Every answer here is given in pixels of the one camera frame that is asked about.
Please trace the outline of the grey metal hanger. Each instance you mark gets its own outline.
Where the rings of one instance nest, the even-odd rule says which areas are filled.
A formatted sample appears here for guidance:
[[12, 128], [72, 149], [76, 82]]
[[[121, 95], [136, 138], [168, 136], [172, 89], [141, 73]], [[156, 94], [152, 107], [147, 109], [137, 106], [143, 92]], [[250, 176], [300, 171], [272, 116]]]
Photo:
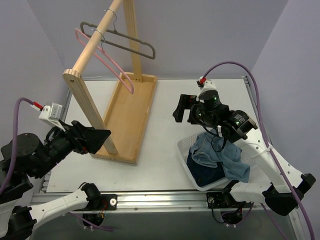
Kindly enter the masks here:
[[[105, 12], [112, 12], [113, 14], [113, 22], [112, 22], [112, 29], [107, 29], [105, 32], [109, 35], [113, 35], [111, 40], [105, 38], [105, 35], [102, 35], [100, 39], [100, 48], [103, 50], [103, 44], [110, 45], [116, 47], [118, 49], [122, 49], [124, 51], [130, 52], [132, 54], [136, 54], [138, 56], [144, 57], [146, 59], [155, 60], [156, 59], [156, 49], [150, 43], [140, 40], [137, 37], [130, 36], [128, 34], [124, 34], [122, 32], [117, 31], [116, 29], [116, 21], [117, 21], [117, 14], [111, 8], [105, 9]], [[139, 50], [140, 46], [144, 46], [149, 48], [149, 52], [145, 53]]]

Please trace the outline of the pink hanger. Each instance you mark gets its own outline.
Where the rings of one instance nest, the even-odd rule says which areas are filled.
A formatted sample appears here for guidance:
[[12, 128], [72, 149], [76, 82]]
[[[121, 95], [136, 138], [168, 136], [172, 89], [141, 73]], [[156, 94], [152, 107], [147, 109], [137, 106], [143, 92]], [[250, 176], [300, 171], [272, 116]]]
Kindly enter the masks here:
[[[76, 28], [74, 30], [74, 32], [75, 32], [75, 36], [76, 36], [76, 39], [78, 40], [78, 42], [81, 43], [84, 47], [86, 47], [87, 44], [80, 39], [79, 35], [81, 35], [82, 37], [84, 37], [87, 40], [89, 40], [90, 38], [88, 36], [86, 36], [84, 33], [82, 33], [78, 28]], [[127, 79], [128, 83], [124, 79], [122, 79], [120, 74], [117, 73], [107, 62], [105, 62], [95, 51], [93, 52], [93, 55], [103, 65], [105, 65], [113, 73], [113, 75], [122, 83], [122, 85], [129, 91], [129, 93], [133, 95], [134, 91], [135, 91], [135, 87], [134, 87], [134, 84], [133, 84], [131, 78], [124, 72], [124, 70], [114, 61], [113, 58], [111, 58], [111, 56], [101, 46], [97, 46], [96, 49], [98, 49], [98, 51], [103, 56], [105, 56], [119, 70], [119, 72], [122, 74], [122, 76], [124, 76], [125, 79]]]

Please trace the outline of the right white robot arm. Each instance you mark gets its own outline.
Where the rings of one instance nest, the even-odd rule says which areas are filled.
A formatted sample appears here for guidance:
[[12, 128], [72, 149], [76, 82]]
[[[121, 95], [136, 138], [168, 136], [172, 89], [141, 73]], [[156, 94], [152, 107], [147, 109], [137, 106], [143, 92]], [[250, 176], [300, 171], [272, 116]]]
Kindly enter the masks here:
[[215, 130], [222, 137], [239, 147], [255, 161], [268, 177], [268, 183], [245, 183], [232, 180], [222, 193], [223, 203], [234, 206], [238, 202], [266, 204], [275, 213], [286, 216], [316, 179], [310, 173], [295, 169], [270, 144], [263, 141], [262, 132], [255, 121], [242, 110], [231, 110], [222, 104], [217, 90], [207, 90], [200, 95], [181, 94], [173, 112], [177, 123], [182, 122], [185, 110], [189, 110], [187, 122]]

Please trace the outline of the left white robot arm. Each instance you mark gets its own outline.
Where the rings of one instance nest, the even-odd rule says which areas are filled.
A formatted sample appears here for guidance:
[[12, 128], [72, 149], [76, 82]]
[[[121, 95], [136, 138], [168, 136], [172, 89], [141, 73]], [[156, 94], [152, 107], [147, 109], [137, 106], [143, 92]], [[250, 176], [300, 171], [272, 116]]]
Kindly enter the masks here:
[[41, 179], [70, 153], [95, 154], [111, 135], [107, 129], [95, 129], [73, 120], [70, 125], [60, 122], [44, 140], [36, 134], [22, 133], [0, 151], [0, 238], [25, 240], [42, 224], [65, 213], [88, 208], [97, 209], [102, 195], [94, 183], [83, 183], [68, 195], [41, 206], [19, 206], [24, 193], [34, 185], [31, 179]]

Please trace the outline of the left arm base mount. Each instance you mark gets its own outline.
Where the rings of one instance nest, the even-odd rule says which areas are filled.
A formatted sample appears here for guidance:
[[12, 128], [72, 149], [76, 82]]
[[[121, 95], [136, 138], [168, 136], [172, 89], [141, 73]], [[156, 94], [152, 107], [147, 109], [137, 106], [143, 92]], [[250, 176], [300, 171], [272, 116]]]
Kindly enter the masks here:
[[96, 211], [97, 213], [83, 213], [82, 218], [96, 226], [100, 226], [105, 220], [106, 214], [117, 209], [117, 204], [117, 194], [102, 194], [98, 200], [89, 202], [83, 209], [85, 212]]

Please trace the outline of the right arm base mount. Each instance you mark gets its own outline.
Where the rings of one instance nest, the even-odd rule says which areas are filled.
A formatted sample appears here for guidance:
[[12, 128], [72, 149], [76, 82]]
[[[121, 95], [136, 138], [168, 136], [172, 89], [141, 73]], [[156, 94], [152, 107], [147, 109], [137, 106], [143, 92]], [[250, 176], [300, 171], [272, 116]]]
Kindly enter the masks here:
[[214, 221], [227, 227], [236, 227], [249, 215], [253, 202], [237, 202], [222, 192], [207, 192], [207, 207]]

